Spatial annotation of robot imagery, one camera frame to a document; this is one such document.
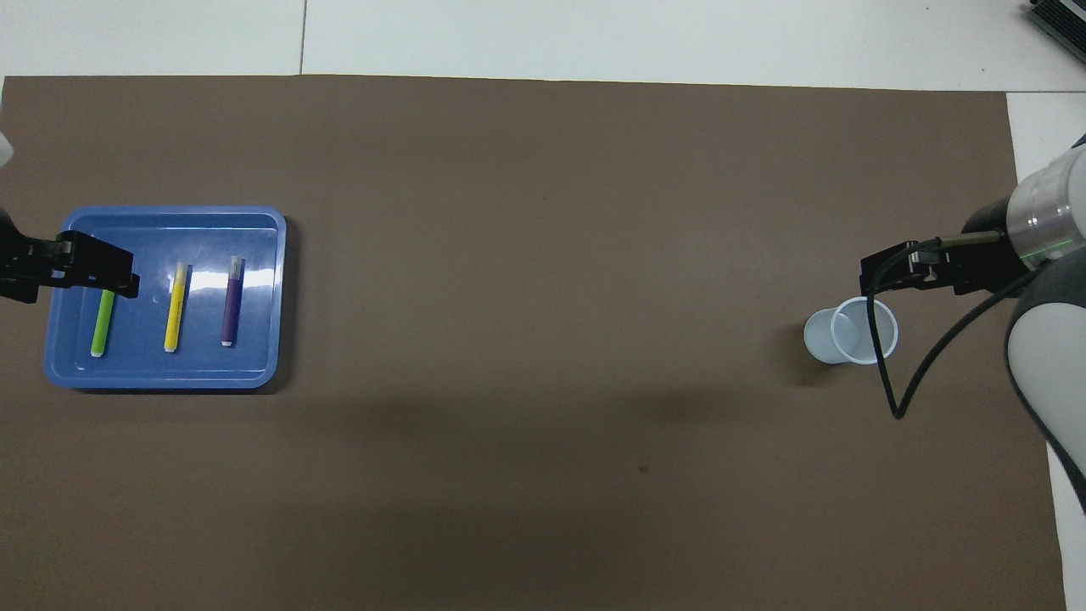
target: blue tray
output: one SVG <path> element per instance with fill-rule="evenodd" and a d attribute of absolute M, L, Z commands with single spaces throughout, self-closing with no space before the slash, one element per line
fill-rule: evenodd
<path fill-rule="evenodd" d="M 131 251 L 139 296 L 117 296 L 102 358 L 90 356 L 101 290 L 53 289 L 46 375 L 65 389 L 245 390 L 279 362 L 287 221 L 266 206 L 92 206 L 76 229 Z M 220 344 L 230 256 L 244 258 L 238 341 Z M 177 352 L 163 349 L 171 281 L 189 267 Z"/>

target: clear plastic cup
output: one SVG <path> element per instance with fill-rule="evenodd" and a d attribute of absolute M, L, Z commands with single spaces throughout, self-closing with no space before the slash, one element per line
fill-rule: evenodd
<path fill-rule="evenodd" d="M 804 343 L 811 356 L 831 366 L 856 364 L 873 366 L 875 349 L 868 326 L 867 297 L 854 296 L 836 308 L 819 310 L 804 327 Z M 889 357 L 897 347 L 897 319 L 882 301 L 875 300 L 875 329 L 883 347 L 883 357 Z"/>

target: yellow marker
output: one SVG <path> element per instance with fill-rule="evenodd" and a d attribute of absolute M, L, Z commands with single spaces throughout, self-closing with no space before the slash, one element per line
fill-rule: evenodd
<path fill-rule="evenodd" d="M 166 342 L 163 344 L 166 353 L 177 351 L 177 334 L 181 331 L 181 308 L 185 305 L 185 283 L 188 275 L 188 264 L 178 262 L 174 285 L 169 290 L 169 318 L 166 319 Z"/>

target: purple marker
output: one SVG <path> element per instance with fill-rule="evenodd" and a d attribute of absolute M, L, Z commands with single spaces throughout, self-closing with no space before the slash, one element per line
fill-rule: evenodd
<path fill-rule="evenodd" d="M 241 311 L 240 256 L 230 257 L 230 277 L 226 280 L 226 311 L 223 315 L 223 346 L 229 348 L 238 341 L 238 315 Z"/>

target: green marker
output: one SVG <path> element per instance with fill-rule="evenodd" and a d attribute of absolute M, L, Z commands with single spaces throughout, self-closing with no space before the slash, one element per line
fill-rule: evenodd
<path fill-rule="evenodd" d="M 110 335 L 114 296 L 112 290 L 102 290 L 102 300 L 98 302 L 98 322 L 94 323 L 94 340 L 90 343 L 90 356 L 96 359 L 105 354 L 105 339 Z"/>

